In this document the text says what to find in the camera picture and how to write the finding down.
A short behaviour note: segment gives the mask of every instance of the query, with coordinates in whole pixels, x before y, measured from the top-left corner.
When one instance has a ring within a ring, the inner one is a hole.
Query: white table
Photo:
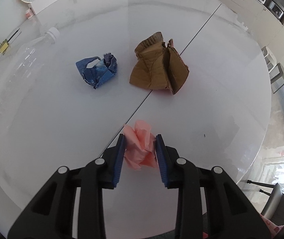
[[[266,132],[271,88],[257,43],[234,25],[235,14],[220,4],[59,0],[38,20],[22,24],[17,47],[51,26],[61,36],[52,46],[51,61],[25,91],[16,111],[0,114],[3,234],[59,166],[86,165],[127,121],[146,120],[154,134],[161,133],[167,145],[199,167],[221,165],[235,181],[242,177]],[[190,75],[175,96],[149,93],[128,82],[137,61],[135,47],[157,31],[165,41],[173,38],[178,52],[187,47],[182,58]],[[93,90],[75,62],[107,52],[117,58],[118,73]],[[0,76],[9,60],[0,62]],[[157,170],[134,172],[124,164],[118,188],[104,196],[108,238],[144,238],[174,228],[176,191],[164,188]]]

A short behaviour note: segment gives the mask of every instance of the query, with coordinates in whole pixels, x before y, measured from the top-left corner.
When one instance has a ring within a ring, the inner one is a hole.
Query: white bottle cap
[[[60,36],[60,32],[55,27],[50,28],[46,33],[48,33],[53,38],[54,42]]]

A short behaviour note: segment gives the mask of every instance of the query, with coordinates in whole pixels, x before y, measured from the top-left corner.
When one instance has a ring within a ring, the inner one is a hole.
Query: brown cardboard
[[[135,49],[138,62],[134,66],[130,84],[144,89],[169,89],[173,94],[185,83],[189,68],[173,47],[173,40],[167,47],[161,32],[154,33]]]

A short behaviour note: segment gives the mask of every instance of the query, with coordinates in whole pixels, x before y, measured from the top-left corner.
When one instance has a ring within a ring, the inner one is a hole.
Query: pink tissue paper
[[[128,166],[140,170],[141,165],[157,168],[154,142],[151,126],[144,120],[137,120],[134,129],[124,125],[123,133],[126,138],[124,158]]]

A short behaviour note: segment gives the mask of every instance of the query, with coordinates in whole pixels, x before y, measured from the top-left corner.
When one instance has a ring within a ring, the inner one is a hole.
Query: chair leg
[[[253,182],[251,180],[247,180],[247,183],[251,183],[251,184],[255,184],[255,185],[259,185],[259,186],[267,187],[267,188],[274,188],[275,187],[275,185],[273,185],[273,184],[261,183],[261,182]]]
[[[272,66],[272,68],[268,70],[268,73],[270,73],[272,70],[274,70],[275,67],[276,66]]]
[[[275,75],[272,79],[271,79],[271,84],[275,83],[278,79],[280,79],[282,77],[282,73],[278,73],[277,75]]]
[[[266,194],[266,195],[268,195],[268,196],[271,195],[269,192],[266,192],[266,191],[263,191],[263,190],[259,190],[259,192],[262,192],[262,193],[264,193],[264,194]]]
[[[275,94],[280,88],[282,88],[284,86],[284,83],[276,90],[274,91],[273,93]]]

